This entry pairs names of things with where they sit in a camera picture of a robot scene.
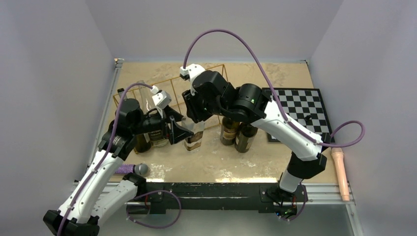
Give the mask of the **clear round glass bottle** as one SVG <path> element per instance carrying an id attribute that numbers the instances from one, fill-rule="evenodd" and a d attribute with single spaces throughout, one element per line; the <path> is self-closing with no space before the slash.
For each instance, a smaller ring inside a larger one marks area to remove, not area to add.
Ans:
<path id="1" fill-rule="evenodd" d="M 146 116 L 146 121 L 149 124 L 146 124 L 146 129 L 148 132 L 148 137 L 153 147 L 160 148 L 165 146 L 169 141 L 165 139 L 165 136 L 162 133 L 160 128 L 160 114 L 156 110 L 156 105 L 152 99 L 153 94 L 150 89 L 145 86 L 139 86 L 139 95 L 141 98 L 141 109 Z"/>

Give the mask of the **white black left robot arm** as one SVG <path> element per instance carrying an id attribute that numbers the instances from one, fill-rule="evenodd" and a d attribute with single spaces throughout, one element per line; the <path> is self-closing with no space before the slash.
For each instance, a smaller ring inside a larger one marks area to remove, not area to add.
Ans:
<path id="1" fill-rule="evenodd" d="M 137 135 L 162 130 L 163 137 L 172 145 L 191 137 L 192 131 L 178 125 L 182 117 L 168 106 L 162 110 L 162 115 L 145 115 L 133 98 L 119 103 L 114 121 L 74 192 L 57 210 L 49 210 L 44 215 L 43 221 L 52 234 L 96 236 L 119 207 L 149 195 L 147 180 L 139 174 L 128 173 L 106 197 L 100 197 L 110 177 L 135 147 Z"/>

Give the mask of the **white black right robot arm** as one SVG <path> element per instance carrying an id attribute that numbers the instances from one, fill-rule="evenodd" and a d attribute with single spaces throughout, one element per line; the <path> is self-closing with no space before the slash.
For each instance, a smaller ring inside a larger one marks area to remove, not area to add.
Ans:
<path id="1" fill-rule="evenodd" d="M 181 69 L 180 76 L 190 82 L 190 89 L 182 96 L 187 116 L 195 123 L 213 115 L 224 116 L 266 131 L 292 151 L 276 187 L 280 199 L 290 199 L 304 179 L 325 169 L 327 159 L 322 156 L 322 137 L 292 119 L 277 99 L 271 99 L 257 85 L 235 88 L 219 72 L 204 68 Z"/>

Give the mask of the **clear square bottle black cap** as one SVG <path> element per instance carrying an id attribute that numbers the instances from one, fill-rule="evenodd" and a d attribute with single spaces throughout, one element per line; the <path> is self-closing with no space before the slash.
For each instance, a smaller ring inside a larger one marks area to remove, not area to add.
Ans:
<path id="1" fill-rule="evenodd" d="M 184 147 L 188 152 L 198 151 L 203 138 L 203 132 L 205 128 L 205 122 L 201 121 L 195 123 L 188 117 L 183 117 L 181 120 L 182 127 L 193 132 L 193 135 L 184 139 Z"/>

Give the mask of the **olive bottle silver neck foil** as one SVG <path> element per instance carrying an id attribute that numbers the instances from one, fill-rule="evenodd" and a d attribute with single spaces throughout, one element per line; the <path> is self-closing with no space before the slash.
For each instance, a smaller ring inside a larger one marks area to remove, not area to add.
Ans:
<path id="1" fill-rule="evenodd" d="M 128 98 L 134 98 L 134 97 L 130 96 L 129 93 L 127 93 L 125 95 L 125 97 L 122 99 L 121 96 L 124 93 L 124 91 L 125 91 L 125 89 L 123 89 L 123 88 L 117 89 L 117 93 L 119 95 L 119 100 L 120 101 L 121 100 L 126 100 Z M 151 142 L 150 142 L 149 135 L 147 133 L 136 135 L 136 140 L 137 140 L 137 143 L 134 147 L 134 152 L 136 154 L 143 153 L 143 152 L 146 152 L 146 151 L 150 150 Z"/>

